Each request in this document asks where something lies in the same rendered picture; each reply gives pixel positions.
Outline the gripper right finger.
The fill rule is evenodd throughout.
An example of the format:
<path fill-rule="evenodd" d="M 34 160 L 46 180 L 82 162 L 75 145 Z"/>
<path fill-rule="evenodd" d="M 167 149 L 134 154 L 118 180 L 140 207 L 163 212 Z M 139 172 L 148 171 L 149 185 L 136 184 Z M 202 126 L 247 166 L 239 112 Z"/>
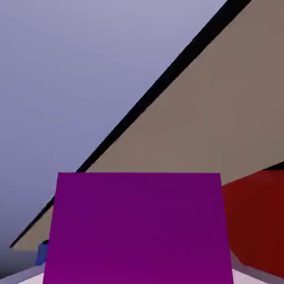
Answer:
<path fill-rule="evenodd" d="M 284 278 L 243 265 L 230 251 L 234 284 L 284 284 Z"/>

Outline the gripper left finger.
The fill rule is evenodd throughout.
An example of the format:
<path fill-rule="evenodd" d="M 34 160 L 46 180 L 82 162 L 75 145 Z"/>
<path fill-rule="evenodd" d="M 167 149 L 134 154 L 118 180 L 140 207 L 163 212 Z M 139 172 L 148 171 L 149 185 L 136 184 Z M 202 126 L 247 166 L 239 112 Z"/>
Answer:
<path fill-rule="evenodd" d="M 0 279 L 0 284 L 43 284 L 45 264 Z"/>

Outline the small magenta cube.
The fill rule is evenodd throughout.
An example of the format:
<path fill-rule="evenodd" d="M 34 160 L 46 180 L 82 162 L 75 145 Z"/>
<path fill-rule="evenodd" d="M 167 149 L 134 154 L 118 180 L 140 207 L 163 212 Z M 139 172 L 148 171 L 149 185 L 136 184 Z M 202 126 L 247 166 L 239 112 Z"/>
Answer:
<path fill-rule="evenodd" d="M 220 175 L 60 173 L 43 284 L 234 284 Z"/>

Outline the small blue cube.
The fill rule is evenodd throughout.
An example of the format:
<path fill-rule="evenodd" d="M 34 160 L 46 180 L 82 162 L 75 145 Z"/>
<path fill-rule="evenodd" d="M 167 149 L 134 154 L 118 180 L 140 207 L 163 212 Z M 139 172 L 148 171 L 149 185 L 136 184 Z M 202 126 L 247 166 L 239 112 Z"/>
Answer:
<path fill-rule="evenodd" d="M 36 266 L 40 266 L 46 262 L 48 243 L 49 240 L 45 240 L 39 244 L 37 258 L 35 260 Z"/>

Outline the large red box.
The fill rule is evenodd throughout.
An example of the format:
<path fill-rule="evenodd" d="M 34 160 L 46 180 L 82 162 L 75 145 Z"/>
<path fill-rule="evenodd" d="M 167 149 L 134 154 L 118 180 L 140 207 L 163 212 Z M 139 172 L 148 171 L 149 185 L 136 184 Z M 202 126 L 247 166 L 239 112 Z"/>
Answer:
<path fill-rule="evenodd" d="M 222 186 L 230 249 L 245 266 L 284 279 L 284 170 Z"/>

